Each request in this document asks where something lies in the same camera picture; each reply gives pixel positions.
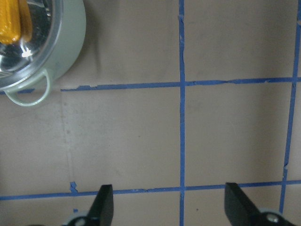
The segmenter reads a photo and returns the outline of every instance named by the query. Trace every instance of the pot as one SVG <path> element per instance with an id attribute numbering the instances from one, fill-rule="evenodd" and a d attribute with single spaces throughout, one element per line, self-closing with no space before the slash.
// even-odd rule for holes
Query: pot
<path id="1" fill-rule="evenodd" d="M 24 1 L 30 12 L 32 36 L 30 40 L 21 37 L 17 42 L 0 43 L 0 91 L 17 105 L 34 106 L 45 100 L 54 80 L 66 73 L 78 57 L 86 32 L 86 14 L 83 0 Z M 19 91 L 37 84 L 46 85 L 39 99 L 25 102 L 17 96 Z"/>

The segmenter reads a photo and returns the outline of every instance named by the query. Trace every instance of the yellow corn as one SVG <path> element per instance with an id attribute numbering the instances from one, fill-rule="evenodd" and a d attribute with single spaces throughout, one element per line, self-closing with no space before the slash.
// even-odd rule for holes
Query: yellow corn
<path id="1" fill-rule="evenodd" d="M 0 42 L 13 44 L 21 38 L 18 0 L 0 0 Z"/>
<path id="2" fill-rule="evenodd" d="M 19 0 L 21 36 L 24 41 L 32 39 L 32 19 L 30 17 L 29 7 L 26 0 Z"/>

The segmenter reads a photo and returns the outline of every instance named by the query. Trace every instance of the metal rim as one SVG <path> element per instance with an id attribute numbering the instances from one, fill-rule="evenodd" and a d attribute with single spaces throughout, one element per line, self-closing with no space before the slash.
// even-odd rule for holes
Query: metal rim
<path id="1" fill-rule="evenodd" d="M 52 1 L 53 16 L 48 38 L 42 50 L 38 53 L 35 61 L 22 70 L 0 79 L 0 90 L 16 86 L 33 76 L 50 57 L 60 34 L 63 19 L 63 1 Z"/>

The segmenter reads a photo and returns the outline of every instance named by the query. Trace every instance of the grid square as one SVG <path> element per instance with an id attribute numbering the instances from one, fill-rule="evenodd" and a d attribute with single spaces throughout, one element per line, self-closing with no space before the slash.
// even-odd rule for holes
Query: grid square
<path id="1" fill-rule="evenodd" d="M 291 77 L 297 0 L 185 0 L 187 81 Z"/>
<path id="2" fill-rule="evenodd" d="M 72 198 L 0 202 L 1 226 L 62 225 L 71 214 Z"/>
<path id="3" fill-rule="evenodd" d="M 243 191 L 258 208 L 277 210 L 281 187 L 250 187 Z M 224 210 L 224 189 L 188 191 L 185 195 L 185 225 L 230 226 Z"/>
<path id="4" fill-rule="evenodd" d="M 53 92 L 34 108 L 17 106 L 5 95 L 0 95 L 0 102 L 0 195 L 68 192 L 61 93 Z"/>
<path id="5" fill-rule="evenodd" d="M 63 93 L 79 191 L 179 186 L 179 89 Z"/>
<path id="6" fill-rule="evenodd" d="M 301 90 L 297 84 L 293 130 L 288 168 L 288 180 L 301 179 Z"/>
<path id="7" fill-rule="evenodd" d="M 88 210 L 94 198 L 75 198 L 77 209 Z M 163 226 L 178 225 L 178 222 L 178 192 L 114 195 L 112 226 Z"/>
<path id="8" fill-rule="evenodd" d="M 84 2 L 86 39 L 62 88 L 179 80 L 177 0 Z"/>
<path id="9" fill-rule="evenodd" d="M 188 87 L 186 185 L 282 180 L 290 83 Z"/>
<path id="10" fill-rule="evenodd" d="M 287 185 L 285 193 L 284 217 L 291 223 L 301 224 L 301 185 Z"/>

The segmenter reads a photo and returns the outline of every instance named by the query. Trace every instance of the white handle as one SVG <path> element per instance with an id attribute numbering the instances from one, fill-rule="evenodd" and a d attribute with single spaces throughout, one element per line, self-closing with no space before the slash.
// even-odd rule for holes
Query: white handle
<path id="1" fill-rule="evenodd" d="M 48 97 L 48 95 L 51 92 L 52 76 L 49 75 L 49 73 L 46 69 L 43 69 L 40 73 L 46 77 L 47 86 L 46 86 L 46 90 L 45 90 L 44 94 L 39 99 L 37 99 L 36 101 L 33 101 L 33 102 L 25 102 L 17 96 L 17 91 L 15 91 L 15 92 L 5 91 L 6 96 L 8 96 L 8 98 L 15 104 L 24 106 L 24 107 L 34 106 L 34 105 L 37 105 L 38 103 L 40 103 L 41 101 L 43 101 L 46 97 Z"/>

